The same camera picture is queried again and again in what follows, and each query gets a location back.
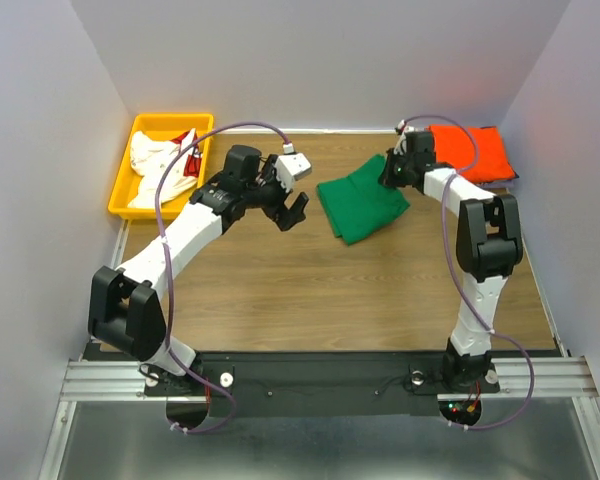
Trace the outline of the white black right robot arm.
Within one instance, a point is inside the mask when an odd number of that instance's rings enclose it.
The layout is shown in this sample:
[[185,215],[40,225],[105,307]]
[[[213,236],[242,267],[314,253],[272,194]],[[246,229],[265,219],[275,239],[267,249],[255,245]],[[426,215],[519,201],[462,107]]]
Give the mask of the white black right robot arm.
[[502,290],[523,257],[518,204],[510,194],[496,195],[471,183],[435,154],[434,135],[400,124],[399,140],[387,151],[379,183],[388,188],[411,186],[438,200],[441,218],[457,219],[455,249],[443,232],[445,257],[461,296],[456,325],[440,366],[443,384],[452,390],[487,377],[491,369],[491,337]]

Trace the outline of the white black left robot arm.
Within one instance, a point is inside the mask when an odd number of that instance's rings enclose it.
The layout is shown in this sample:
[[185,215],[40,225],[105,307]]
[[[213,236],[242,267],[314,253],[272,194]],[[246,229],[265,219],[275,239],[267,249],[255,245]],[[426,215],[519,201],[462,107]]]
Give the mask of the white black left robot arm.
[[174,295],[175,278],[247,210],[262,210],[282,231],[302,222],[307,195],[300,193],[291,206],[285,201],[311,171],[306,156],[292,150],[264,158],[256,148],[232,146],[222,170],[193,192],[175,220],[160,224],[152,242],[121,265],[103,266],[94,274],[89,333],[168,373],[179,393],[195,392],[203,373],[197,353],[173,337],[173,317],[163,313],[162,297]]

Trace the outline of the green t shirt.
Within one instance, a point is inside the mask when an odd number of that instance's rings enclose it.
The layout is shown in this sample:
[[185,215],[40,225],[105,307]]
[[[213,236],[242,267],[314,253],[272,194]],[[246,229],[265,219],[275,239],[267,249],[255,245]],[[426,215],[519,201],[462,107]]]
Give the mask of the green t shirt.
[[374,155],[347,176],[316,187],[334,236],[347,246],[387,227],[410,208],[400,190],[379,183],[385,162],[384,155]]

